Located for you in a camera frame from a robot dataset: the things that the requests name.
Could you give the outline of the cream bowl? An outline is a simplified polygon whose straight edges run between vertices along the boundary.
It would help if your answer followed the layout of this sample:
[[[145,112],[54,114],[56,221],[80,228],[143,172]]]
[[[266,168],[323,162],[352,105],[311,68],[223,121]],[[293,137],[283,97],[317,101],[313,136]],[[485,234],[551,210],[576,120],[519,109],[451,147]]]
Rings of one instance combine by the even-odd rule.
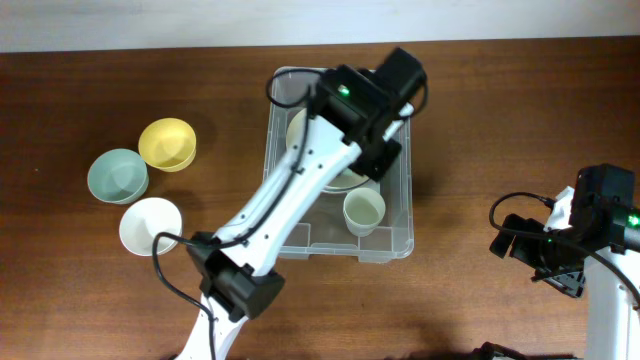
[[[304,121],[306,116],[306,110],[302,109],[295,114],[290,121],[286,132],[286,148],[289,149],[294,145],[294,141],[302,136]],[[366,176],[358,175],[351,169],[346,168],[339,175],[337,175],[328,185],[324,187],[326,193],[342,193],[350,191],[353,188],[360,187],[366,184],[369,178]]]

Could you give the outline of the white bowl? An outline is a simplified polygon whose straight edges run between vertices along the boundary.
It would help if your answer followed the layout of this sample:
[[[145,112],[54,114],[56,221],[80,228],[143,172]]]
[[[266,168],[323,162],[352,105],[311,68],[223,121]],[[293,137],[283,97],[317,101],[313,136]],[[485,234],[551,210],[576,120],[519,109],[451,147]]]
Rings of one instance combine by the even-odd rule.
[[[155,236],[160,232],[181,235],[183,218],[171,201],[151,197],[137,201],[124,213],[119,224],[119,237],[132,254],[151,256]]]

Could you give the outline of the yellow bowl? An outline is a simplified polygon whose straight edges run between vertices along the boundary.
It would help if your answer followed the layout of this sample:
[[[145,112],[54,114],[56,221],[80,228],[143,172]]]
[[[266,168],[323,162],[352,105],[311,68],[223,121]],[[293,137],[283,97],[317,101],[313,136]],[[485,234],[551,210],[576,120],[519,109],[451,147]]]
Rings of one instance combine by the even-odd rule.
[[[197,138],[193,127],[178,118],[162,118],[149,124],[138,140],[138,152],[151,167],[178,172],[195,159]]]

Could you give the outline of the green bowl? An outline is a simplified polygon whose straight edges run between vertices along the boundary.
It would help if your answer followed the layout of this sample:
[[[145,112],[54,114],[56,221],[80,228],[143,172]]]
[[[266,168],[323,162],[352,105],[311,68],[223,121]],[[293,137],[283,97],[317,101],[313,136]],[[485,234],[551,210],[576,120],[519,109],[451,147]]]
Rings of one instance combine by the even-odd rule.
[[[87,174],[87,185],[99,201],[130,204],[148,188],[147,165],[137,152],[124,148],[113,149],[93,162]]]

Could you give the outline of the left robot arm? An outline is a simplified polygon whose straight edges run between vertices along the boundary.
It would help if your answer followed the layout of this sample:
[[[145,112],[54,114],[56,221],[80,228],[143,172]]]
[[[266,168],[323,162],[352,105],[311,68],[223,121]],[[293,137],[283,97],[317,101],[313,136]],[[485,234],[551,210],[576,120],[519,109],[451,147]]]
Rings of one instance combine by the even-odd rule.
[[[288,102],[266,91],[276,109],[306,113],[302,131],[249,202],[213,233],[200,232],[187,252],[202,280],[199,314],[181,359],[223,359],[242,326],[261,315],[284,286],[274,265],[286,238],[323,189],[345,170],[379,181],[402,146],[410,99],[426,87],[407,75],[342,65],[311,70],[312,81]]]

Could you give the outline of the clear plastic storage bin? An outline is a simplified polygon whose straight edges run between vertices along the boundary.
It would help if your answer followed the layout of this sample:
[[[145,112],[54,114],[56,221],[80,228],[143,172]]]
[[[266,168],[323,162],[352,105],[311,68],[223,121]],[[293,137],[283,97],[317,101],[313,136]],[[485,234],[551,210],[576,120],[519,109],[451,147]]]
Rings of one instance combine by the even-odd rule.
[[[305,94],[317,81],[312,73],[278,76],[271,85],[272,97],[290,104]],[[271,105],[263,181],[275,169],[286,152],[289,123],[302,107],[283,109]],[[362,187],[376,190],[384,199],[385,214],[376,229],[366,237],[352,234],[343,216],[343,202],[356,186],[333,186],[323,190],[313,206],[282,246],[279,257],[307,260],[311,255],[354,256],[363,263],[387,263],[409,256],[414,249],[414,226],[411,178],[411,132],[409,121],[391,138],[402,146],[400,155],[380,182],[368,181]]]

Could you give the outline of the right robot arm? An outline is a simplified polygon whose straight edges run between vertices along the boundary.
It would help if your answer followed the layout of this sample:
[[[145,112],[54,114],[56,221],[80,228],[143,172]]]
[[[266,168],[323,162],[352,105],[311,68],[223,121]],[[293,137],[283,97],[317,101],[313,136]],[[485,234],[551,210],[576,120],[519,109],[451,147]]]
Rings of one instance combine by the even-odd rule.
[[[496,208],[528,197],[551,209],[545,223],[511,214],[499,224]],[[639,357],[639,210],[618,194],[567,187],[549,198],[514,192],[496,200],[489,223],[498,231],[491,251],[516,258],[565,295],[588,296],[586,359]]]

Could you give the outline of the cream cup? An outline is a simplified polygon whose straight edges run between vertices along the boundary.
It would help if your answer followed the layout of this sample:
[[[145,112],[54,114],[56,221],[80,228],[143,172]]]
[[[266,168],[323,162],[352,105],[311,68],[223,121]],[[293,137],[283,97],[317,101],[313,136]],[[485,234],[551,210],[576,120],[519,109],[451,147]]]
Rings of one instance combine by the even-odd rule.
[[[343,215],[348,230],[355,236],[370,235],[382,221],[386,203],[375,190],[357,188],[350,191],[343,202]]]

